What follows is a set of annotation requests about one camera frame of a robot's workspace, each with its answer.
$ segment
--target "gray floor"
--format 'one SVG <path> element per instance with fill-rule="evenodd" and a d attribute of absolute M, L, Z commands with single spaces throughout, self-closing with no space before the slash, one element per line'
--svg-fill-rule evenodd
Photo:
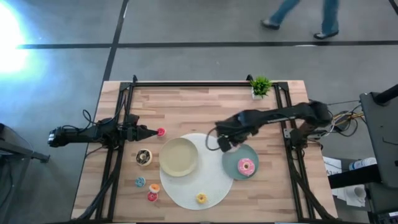
<path fill-rule="evenodd" d="M 278 32 L 262 30 L 259 19 L 278 3 L 130 0 L 120 42 L 312 40 L 311 33 L 320 26 L 321 1 L 303 0 Z M 19 34 L 23 44 L 92 44 L 112 42 L 122 0 L 0 4 L 19 23 L 19 31 L 5 32 L 10 39 Z M 333 40 L 398 40 L 397 22 L 387 0 L 342 1 L 341 33 Z M 108 55 L 109 49 L 0 52 L 0 123 L 14 128 L 35 150 L 51 154 L 48 164 L 31 162 L 11 223 L 69 219 L 86 145 L 49 148 L 48 132 L 64 124 L 86 124 L 81 111 L 95 112 Z M 309 98 L 333 103 L 357 100 L 360 93 L 398 83 L 397 58 L 398 46 L 391 45 L 119 49 L 110 80 L 130 80 L 133 74 L 140 80 L 242 80 L 247 74 L 266 75 L 305 80 Z M 339 112 L 356 105 L 330 109 Z M 331 134 L 322 143 L 325 156 L 360 159 L 373 154 L 363 123 L 350 138 Z M 365 213 L 344 205 L 338 205 L 338 214 L 347 221 L 367 221 Z"/>

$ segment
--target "person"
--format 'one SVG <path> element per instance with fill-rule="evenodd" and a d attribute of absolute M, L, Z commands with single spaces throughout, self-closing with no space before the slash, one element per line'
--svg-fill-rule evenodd
<path fill-rule="evenodd" d="M 285 0 L 279 9 L 268 19 L 263 19 L 261 25 L 272 30 L 278 30 L 285 16 L 300 2 L 300 0 Z M 333 37 L 338 34 L 339 0 L 324 0 L 322 31 L 313 35 L 318 40 Z"/>

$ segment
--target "potted plant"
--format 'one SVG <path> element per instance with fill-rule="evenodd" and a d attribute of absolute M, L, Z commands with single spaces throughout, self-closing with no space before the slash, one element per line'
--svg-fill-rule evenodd
<path fill-rule="evenodd" d="M 267 96 L 267 92 L 271 89 L 272 82 L 266 77 L 257 77 L 250 81 L 251 94 L 254 100 L 261 100 Z"/>

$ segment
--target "blue plate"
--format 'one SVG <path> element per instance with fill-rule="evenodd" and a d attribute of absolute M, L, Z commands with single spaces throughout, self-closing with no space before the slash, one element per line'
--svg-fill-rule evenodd
<path fill-rule="evenodd" d="M 238 171 L 238 162 L 240 159 L 251 159 L 256 166 L 252 175 L 245 176 Z M 256 174 L 259 168 L 259 156 L 254 149 L 247 144 L 242 144 L 236 152 L 226 152 L 223 154 L 223 168 L 225 172 L 236 180 L 246 180 Z"/>

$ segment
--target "green plant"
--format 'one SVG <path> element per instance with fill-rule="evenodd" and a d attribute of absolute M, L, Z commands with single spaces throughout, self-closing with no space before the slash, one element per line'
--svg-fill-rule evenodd
<path fill-rule="evenodd" d="M 254 94 L 262 98 L 264 95 L 267 96 L 267 92 L 272 86 L 272 82 L 266 77 L 257 77 L 255 80 L 251 80 L 250 84 L 253 87 Z"/>

